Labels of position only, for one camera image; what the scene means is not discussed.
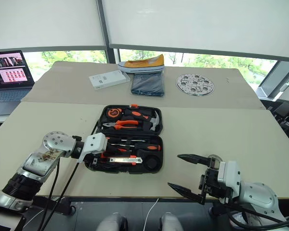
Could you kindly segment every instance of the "robotic arm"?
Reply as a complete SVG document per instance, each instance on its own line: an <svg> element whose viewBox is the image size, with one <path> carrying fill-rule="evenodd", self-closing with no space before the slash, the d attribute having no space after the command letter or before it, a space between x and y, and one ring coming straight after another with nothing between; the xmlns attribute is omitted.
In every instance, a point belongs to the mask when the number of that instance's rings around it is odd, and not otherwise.
<svg viewBox="0 0 289 231"><path fill-rule="evenodd" d="M241 172L236 161L218 161L217 158L205 158L194 154L178 155L179 158L193 163L203 164L208 168L201 176L199 189L201 194L194 194L190 189L168 183L180 195L196 201L202 205L205 203L206 194L216 197L227 208L245 212L250 230L269 230L265 226L286 221L278 207L277 195L271 188L263 183L248 183L241 180ZM289 231L288 227L275 230Z"/></svg>
<svg viewBox="0 0 289 231"><path fill-rule="evenodd" d="M82 162L88 154L105 151L107 139L104 134L70 137L63 132L46 134L41 146L24 161L8 184L0 191L0 227L9 231L22 230L25 212L33 203L33 197L55 169L60 157L76 158Z"/></svg>

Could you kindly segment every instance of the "laptop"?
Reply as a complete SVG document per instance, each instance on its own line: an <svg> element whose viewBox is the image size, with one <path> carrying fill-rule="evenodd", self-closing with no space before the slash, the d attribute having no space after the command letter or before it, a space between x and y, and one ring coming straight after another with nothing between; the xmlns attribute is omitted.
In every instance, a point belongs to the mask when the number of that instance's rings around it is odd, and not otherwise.
<svg viewBox="0 0 289 231"><path fill-rule="evenodd" d="M9 115L32 89L34 80L21 51L0 52L0 115Z"/></svg>

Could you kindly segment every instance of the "black tool case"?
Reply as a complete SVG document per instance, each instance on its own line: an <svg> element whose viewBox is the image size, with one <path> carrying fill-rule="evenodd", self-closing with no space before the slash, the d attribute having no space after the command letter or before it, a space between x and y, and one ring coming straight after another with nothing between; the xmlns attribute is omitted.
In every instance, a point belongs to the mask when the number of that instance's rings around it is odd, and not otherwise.
<svg viewBox="0 0 289 231"><path fill-rule="evenodd" d="M120 115L115 118L109 117L111 112L115 112L115 114L118 114L119 112ZM159 123L156 125L155 130L151 130L151 122L142 121L139 118L135 118L133 115L131 115L131 112L141 113L142 116L150 116L152 118L156 118L157 113ZM134 128L121 129L103 126L105 123L116 123L118 120L137 120L139 124L126 124L123 126ZM131 106L108 105L104 108L102 115L92 131L92 134L102 132L109 138L107 149L102 154L97 154L86 158L85 166L92 171L103 171L108 173L119 173L126 171L128 171L130 174L157 173L163 165L163 141L161 137L158 136L162 129L162 114L158 108L138 106L136 104L132 104ZM113 160L112 158L118 157L137 157L138 161L140 161L140 157L142 163L110 162L110 160Z"/></svg>

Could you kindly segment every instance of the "yellow shoe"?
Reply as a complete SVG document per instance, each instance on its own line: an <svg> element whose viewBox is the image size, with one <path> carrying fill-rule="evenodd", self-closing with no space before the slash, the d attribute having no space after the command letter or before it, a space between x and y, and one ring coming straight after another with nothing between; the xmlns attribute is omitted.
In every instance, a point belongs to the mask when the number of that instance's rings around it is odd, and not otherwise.
<svg viewBox="0 0 289 231"><path fill-rule="evenodd" d="M120 62L118 69L127 73L152 73L160 72L164 69L164 55L154 58Z"/></svg>

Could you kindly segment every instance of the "floor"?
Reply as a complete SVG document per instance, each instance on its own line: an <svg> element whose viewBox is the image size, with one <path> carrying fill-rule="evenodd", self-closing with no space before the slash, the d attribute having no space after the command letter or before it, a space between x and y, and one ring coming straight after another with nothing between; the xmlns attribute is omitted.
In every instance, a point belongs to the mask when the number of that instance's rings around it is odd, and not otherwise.
<svg viewBox="0 0 289 231"><path fill-rule="evenodd" d="M142 231L145 217L154 202L72 202L76 212L72 216L54 214L45 231L94 231L98 224L114 212L128 219L129 231ZM208 209L212 203L200 205L192 202L158 202L148 216L146 231L158 231L159 218L166 212L177 216L184 231L231 230L226 215L211 218ZM24 215L28 222L41 210L31 208ZM32 219L23 229L35 231L42 213Z"/></svg>

